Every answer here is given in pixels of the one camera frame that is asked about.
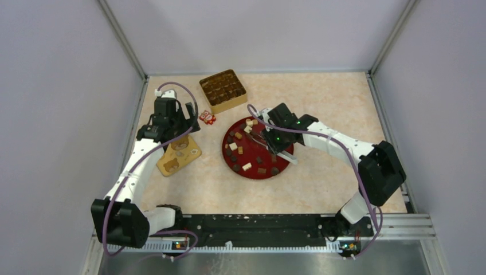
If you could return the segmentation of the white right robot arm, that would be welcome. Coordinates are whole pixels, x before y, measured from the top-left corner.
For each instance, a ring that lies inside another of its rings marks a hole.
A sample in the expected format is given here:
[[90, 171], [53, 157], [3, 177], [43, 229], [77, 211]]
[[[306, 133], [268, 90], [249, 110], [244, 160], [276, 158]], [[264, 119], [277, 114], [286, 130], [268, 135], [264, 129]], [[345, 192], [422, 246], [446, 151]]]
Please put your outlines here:
[[407, 178], [394, 146], [387, 141], [372, 144], [349, 137], [311, 115], [297, 117], [284, 103], [261, 111], [254, 107], [248, 110], [264, 125], [261, 134], [271, 153], [279, 154], [300, 143], [322, 150], [353, 169], [358, 191], [336, 215], [336, 229], [343, 236], [353, 235], [359, 221], [383, 206]]

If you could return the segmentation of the gold bear tin lid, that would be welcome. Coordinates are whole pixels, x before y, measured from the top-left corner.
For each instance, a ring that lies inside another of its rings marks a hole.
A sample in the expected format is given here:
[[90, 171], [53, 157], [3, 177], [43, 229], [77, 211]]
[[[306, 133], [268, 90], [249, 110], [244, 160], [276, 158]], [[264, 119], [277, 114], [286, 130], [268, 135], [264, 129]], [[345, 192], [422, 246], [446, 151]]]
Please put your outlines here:
[[190, 135], [171, 143], [156, 166], [161, 174], [169, 177], [202, 155], [202, 151]]

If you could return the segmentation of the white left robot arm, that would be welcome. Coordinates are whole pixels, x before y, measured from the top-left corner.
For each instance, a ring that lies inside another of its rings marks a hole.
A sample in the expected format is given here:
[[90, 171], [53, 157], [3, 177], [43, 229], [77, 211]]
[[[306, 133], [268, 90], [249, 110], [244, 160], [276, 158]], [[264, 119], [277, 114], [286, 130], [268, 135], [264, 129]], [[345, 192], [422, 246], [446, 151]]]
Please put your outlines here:
[[95, 199], [91, 214], [96, 235], [103, 246], [141, 248], [147, 238], [163, 230], [176, 237], [184, 222], [177, 206], [161, 205], [141, 211], [140, 204], [151, 173], [171, 143], [198, 131], [198, 105], [187, 103], [186, 118], [179, 100], [158, 97], [154, 113], [137, 134], [130, 158], [112, 189], [103, 199]]

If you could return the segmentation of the red round tray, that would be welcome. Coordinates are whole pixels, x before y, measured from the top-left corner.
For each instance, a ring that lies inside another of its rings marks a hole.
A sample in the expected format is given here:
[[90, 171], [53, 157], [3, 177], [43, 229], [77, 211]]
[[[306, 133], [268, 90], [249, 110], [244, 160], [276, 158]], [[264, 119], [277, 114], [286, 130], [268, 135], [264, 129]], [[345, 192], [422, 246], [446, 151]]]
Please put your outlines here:
[[[249, 137], [247, 137], [247, 133], [244, 130], [240, 130], [239, 126], [241, 124], [246, 124], [247, 120], [251, 120], [252, 118], [247, 116], [242, 119], [237, 120], [234, 122], [225, 132], [223, 136], [223, 141], [222, 141], [222, 156], [224, 159], [224, 162], [226, 165], [233, 171], [232, 167], [234, 164], [239, 164], [241, 166], [241, 169], [238, 172], [235, 172], [239, 176], [242, 176], [247, 179], [254, 179], [254, 180], [263, 180], [263, 179], [269, 179], [275, 176], [271, 175], [271, 168], [272, 167], [277, 167], [280, 170], [280, 173], [282, 173], [288, 166], [289, 162], [280, 158], [277, 158], [276, 163], [272, 163], [271, 161], [271, 153], [268, 152], [263, 146], [255, 143], [253, 140], [251, 140]], [[257, 125], [252, 126], [252, 134], [259, 134], [261, 135], [261, 131], [265, 129], [265, 126], [258, 123]], [[232, 151], [229, 147], [225, 148], [225, 144], [229, 143], [226, 141], [227, 137], [230, 136], [229, 132], [234, 131], [235, 133], [239, 132], [242, 135], [242, 139], [237, 139], [235, 136], [232, 136], [233, 138], [233, 143], [236, 143], [238, 147], [243, 147], [244, 153], [240, 155], [238, 153], [238, 149]], [[236, 162], [231, 161], [231, 156], [236, 156], [238, 159]], [[263, 163], [258, 164], [256, 161], [256, 157], [260, 157], [263, 161]], [[242, 169], [242, 166], [251, 162], [252, 168], [248, 169], [247, 171], [244, 171]]]

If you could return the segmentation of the silver metal tongs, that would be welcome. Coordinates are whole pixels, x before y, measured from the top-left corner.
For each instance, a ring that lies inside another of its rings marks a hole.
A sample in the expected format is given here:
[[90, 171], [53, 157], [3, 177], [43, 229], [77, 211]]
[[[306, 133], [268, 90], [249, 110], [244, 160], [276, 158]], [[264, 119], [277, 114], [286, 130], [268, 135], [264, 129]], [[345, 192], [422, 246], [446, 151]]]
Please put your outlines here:
[[[272, 152], [270, 151], [266, 141], [263, 139], [263, 137], [259, 134], [252, 134], [252, 133], [247, 133], [246, 134], [247, 137], [249, 137], [251, 140], [253, 140], [255, 143], [263, 146], [268, 152], [270, 152], [272, 154]], [[294, 165], [297, 165], [299, 164], [297, 158], [292, 155], [291, 153], [287, 152], [287, 151], [282, 151], [282, 152], [279, 152], [278, 154], [276, 154], [276, 156], [288, 161], [289, 163], [292, 163]]]

